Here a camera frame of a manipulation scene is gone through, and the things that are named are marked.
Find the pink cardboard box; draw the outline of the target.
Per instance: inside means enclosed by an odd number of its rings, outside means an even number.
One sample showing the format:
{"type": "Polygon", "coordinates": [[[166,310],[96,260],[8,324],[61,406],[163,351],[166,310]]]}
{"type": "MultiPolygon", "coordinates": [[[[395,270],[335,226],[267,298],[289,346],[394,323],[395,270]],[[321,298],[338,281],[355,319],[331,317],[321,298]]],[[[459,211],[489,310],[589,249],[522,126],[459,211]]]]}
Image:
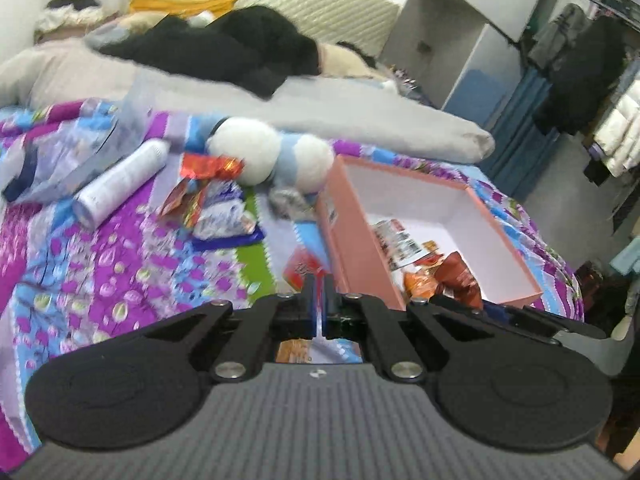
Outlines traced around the pink cardboard box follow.
{"type": "Polygon", "coordinates": [[[340,292],[377,296],[394,310],[405,307],[373,231],[376,222],[396,220],[416,244],[432,240],[443,255],[460,254],[484,299],[521,308],[542,295],[503,228],[463,183],[338,156],[317,214],[340,292]]]}

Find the translucent zip bag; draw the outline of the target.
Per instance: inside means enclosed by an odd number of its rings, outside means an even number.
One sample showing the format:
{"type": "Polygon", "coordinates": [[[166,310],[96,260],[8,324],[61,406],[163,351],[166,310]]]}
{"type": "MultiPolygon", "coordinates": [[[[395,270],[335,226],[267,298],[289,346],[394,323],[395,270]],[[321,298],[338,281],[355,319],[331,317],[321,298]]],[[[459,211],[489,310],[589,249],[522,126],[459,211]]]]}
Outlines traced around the translucent zip bag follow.
{"type": "Polygon", "coordinates": [[[1,198],[8,204],[50,204],[70,197],[143,142],[152,120],[154,92],[138,78],[107,116],[64,122],[55,131],[25,139],[1,159],[1,198]]]}

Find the silver shrimp snack bag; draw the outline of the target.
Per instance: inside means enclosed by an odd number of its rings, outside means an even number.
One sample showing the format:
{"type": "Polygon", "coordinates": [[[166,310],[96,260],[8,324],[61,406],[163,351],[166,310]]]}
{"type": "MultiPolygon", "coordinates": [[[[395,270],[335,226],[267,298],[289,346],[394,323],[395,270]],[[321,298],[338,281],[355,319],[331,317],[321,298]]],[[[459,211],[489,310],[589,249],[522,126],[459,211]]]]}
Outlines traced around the silver shrimp snack bag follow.
{"type": "Polygon", "coordinates": [[[372,229],[390,265],[390,270],[396,271],[404,266],[410,266],[426,256],[425,248],[413,238],[399,220],[383,219],[376,222],[372,229]]]}

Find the blue white candy bag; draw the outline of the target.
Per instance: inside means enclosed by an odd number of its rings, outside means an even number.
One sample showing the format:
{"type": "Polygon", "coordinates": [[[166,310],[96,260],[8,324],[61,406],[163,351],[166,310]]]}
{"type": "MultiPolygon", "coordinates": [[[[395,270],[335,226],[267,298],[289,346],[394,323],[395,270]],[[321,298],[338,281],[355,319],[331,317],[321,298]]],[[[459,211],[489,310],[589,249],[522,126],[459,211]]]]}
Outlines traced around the blue white candy bag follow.
{"type": "Polygon", "coordinates": [[[211,180],[198,196],[196,212],[191,238],[198,252],[250,246],[265,238],[235,181],[211,180]]]}

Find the grey crumpled plastic wrapper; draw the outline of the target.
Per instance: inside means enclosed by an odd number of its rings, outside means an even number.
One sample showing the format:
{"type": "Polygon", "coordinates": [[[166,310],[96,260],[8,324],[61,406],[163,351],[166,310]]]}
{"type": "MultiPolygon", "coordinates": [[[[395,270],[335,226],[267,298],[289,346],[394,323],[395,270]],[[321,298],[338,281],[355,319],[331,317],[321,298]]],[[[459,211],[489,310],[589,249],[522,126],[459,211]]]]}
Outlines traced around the grey crumpled plastic wrapper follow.
{"type": "Polygon", "coordinates": [[[293,222],[316,220],[314,207],[296,188],[272,188],[268,193],[268,200],[272,212],[278,218],[293,222]]]}

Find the grey duvet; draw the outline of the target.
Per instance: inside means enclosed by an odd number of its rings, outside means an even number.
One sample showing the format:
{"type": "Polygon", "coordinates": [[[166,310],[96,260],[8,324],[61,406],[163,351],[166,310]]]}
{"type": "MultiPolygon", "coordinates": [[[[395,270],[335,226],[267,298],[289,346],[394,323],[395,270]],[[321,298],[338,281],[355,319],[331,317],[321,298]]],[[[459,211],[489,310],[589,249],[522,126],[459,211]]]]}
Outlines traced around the grey duvet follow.
{"type": "Polygon", "coordinates": [[[115,102],[138,81],[160,112],[256,118],[281,130],[460,164],[477,164],[495,149],[492,135],[474,122],[372,84],[291,77],[271,99],[262,100],[233,84],[169,75],[100,55],[80,39],[40,44],[2,62],[1,103],[43,108],[88,98],[115,102]]]}

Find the orange snack packet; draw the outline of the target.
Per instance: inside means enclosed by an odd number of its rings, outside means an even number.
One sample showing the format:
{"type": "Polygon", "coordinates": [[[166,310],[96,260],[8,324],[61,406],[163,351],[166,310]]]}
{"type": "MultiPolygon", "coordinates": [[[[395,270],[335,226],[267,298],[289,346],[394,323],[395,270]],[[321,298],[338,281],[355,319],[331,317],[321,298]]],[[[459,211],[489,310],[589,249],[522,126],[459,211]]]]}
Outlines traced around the orange snack packet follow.
{"type": "Polygon", "coordinates": [[[402,286],[408,299],[431,299],[439,288],[435,273],[444,262],[444,256],[428,255],[402,269],[402,286]]]}

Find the white cabinet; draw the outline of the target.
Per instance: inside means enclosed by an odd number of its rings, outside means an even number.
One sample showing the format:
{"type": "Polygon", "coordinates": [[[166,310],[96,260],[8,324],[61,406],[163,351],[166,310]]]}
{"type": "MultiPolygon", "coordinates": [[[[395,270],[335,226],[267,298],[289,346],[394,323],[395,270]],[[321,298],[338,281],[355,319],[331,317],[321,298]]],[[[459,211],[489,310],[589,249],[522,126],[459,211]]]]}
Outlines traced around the white cabinet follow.
{"type": "Polygon", "coordinates": [[[407,0],[382,51],[434,107],[487,128],[522,78],[520,42],[539,0],[407,0]]]}

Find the black clothing pile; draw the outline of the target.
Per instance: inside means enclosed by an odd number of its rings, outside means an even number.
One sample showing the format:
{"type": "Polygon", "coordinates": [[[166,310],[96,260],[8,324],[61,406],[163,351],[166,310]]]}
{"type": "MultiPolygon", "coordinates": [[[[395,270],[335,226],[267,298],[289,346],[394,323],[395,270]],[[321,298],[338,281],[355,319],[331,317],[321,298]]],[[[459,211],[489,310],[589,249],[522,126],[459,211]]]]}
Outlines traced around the black clothing pile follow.
{"type": "Polygon", "coordinates": [[[204,27],[168,15],[99,52],[168,74],[228,82],[263,100],[292,76],[320,74],[318,44],[268,6],[233,10],[204,27]]]}

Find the hanging clothes rack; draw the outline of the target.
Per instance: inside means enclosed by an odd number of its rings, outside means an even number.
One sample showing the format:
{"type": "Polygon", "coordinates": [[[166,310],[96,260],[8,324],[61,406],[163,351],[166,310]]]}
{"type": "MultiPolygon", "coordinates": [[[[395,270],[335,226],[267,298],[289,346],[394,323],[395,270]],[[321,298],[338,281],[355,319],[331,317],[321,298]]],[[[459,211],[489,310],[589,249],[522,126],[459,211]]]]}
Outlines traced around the hanging clothes rack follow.
{"type": "Polygon", "coordinates": [[[639,165],[639,0],[577,3],[534,37],[528,59],[550,82],[533,122],[538,131],[585,137],[585,177],[601,185],[639,165]]]}

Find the yellow folded blanket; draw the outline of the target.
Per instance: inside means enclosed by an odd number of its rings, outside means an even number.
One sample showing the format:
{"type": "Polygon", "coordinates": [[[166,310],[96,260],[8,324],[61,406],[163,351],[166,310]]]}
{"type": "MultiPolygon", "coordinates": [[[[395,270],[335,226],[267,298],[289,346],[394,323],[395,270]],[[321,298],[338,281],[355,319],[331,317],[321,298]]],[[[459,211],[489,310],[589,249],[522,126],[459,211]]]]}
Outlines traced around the yellow folded blanket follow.
{"type": "Polygon", "coordinates": [[[190,18],[201,12],[213,13],[216,18],[233,10],[239,0],[129,0],[128,11],[163,12],[190,18]]]}

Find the white blue plush toy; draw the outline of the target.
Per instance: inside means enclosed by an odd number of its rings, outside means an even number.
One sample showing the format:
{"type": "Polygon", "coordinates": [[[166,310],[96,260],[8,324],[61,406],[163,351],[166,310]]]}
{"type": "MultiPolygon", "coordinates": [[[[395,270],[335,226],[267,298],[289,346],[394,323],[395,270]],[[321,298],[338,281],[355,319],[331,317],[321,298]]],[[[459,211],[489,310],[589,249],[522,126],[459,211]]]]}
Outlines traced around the white blue plush toy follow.
{"type": "Polygon", "coordinates": [[[296,188],[303,195],[318,193],[326,183],[334,151],[310,133],[283,133],[258,119],[229,117],[213,126],[205,143],[212,156],[239,159],[239,182],[245,186],[271,182],[296,188]]]}

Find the beige pillow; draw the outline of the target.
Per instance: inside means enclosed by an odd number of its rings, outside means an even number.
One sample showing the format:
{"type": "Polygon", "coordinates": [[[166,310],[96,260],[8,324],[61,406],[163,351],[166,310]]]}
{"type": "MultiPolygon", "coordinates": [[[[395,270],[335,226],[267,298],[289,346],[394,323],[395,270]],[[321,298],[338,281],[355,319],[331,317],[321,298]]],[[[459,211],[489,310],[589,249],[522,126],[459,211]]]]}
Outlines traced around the beige pillow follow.
{"type": "Polygon", "coordinates": [[[385,80],[386,77],[367,66],[356,52],[336,44],[318,44],[319,70],[322,77],[385,80]]]}

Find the cream padded headboard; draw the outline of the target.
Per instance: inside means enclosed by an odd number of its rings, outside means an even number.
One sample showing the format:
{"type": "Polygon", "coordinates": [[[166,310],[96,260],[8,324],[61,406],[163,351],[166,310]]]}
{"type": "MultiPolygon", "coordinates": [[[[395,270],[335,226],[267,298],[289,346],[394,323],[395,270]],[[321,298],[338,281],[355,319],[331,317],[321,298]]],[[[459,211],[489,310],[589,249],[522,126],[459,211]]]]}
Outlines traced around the cream padded headboard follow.
{"type": "Polygon", "coordinates": [[[240,0],[240,6],[269,6],[304,35],[323,42],[349,42],[363,52],[382,52],[400,7],[388,0],[240,0]]]}

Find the red noodle snack packet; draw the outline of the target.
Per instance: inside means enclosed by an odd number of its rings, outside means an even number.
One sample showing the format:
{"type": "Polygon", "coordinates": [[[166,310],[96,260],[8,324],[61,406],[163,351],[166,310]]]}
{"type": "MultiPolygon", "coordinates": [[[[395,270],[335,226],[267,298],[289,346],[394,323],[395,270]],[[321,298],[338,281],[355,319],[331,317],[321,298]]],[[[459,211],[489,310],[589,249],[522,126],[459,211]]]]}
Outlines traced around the red noodle snack packet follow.
{"type": "MultiPolygon", "coordinates": [[[[307,274],[321,278],[326,273],[320,259],[304,246],[298,246],[284,266],[277,292],[300,292],[307,274]]],[[[311,340],[290,339],[280,344],[279,363],[297,364],[349,364],[360,363],[359,347],[347,339],[326,339],[321,327],[311,340]]]]}

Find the white cylindrical bottle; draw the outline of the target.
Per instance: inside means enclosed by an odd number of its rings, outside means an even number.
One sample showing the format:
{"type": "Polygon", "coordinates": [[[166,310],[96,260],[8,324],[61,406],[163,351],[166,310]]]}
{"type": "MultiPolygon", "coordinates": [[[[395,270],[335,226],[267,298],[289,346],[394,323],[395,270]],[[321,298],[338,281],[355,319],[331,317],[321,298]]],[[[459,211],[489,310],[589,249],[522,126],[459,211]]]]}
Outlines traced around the white cylindrical bottle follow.
{"type": "Polygon", "coordinates": [[[166,166],[169,143],[160,139],[143,142],[133,153],[89,182],[72,203],[77,221],[95,231],[146,181],[166,166]]]}

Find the colourful floral bedsheet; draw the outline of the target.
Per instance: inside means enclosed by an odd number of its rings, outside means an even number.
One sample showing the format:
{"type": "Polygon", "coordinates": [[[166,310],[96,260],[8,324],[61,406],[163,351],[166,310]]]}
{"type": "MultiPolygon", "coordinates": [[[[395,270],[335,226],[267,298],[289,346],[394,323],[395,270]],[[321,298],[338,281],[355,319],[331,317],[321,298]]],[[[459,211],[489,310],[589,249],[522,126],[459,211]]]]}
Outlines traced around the colourful floral bedsheet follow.
{"type": "MultiPolygon", "coordinates": [[[[41,110],[1,109],[1,157],[17,141],[61,132],[108,133],[117,106],[85,100],[41,110]]],[[[255,245],[194,252],[186,233],[165,229],[155,211],[180,177],[182,153],[204,153],[215,115],[158,113],[146,138],[174,144],[167,165],[94,232],[75,219],[70,200],[7,206],[1,213],[1,471],[40,445],[24,408],[26,382],[50,359],[126,334],[209,299],[247,308],[276,290],[294,249],[328,266],[319,229],[270,217],[264,192],[248,188],[266,239],[255,245]]],[[[418,170],[468,184],[523,257],[542,295],[533,306],[583,321],[582,293],[570,267],[541,237],[523,207],[477,167],[432,162],[370,144],[329,140],[335,154],[418,170]]]]}

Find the red foil snack wrapper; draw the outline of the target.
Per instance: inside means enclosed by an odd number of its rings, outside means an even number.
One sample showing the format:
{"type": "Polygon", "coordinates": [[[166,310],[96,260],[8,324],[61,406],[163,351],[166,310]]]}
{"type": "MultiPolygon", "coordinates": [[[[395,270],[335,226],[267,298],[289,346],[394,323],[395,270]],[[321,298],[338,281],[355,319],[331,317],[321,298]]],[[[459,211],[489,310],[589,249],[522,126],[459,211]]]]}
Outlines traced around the red foil snack wrapper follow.
{"type": "Polygon", "coordinates": [[[243,166],[242,160],[234,157],[185,154],[180,180],[160,206],[157,217],[192,230],[205,208],[207,192],[214,184],[234,182],[243,166]]]}

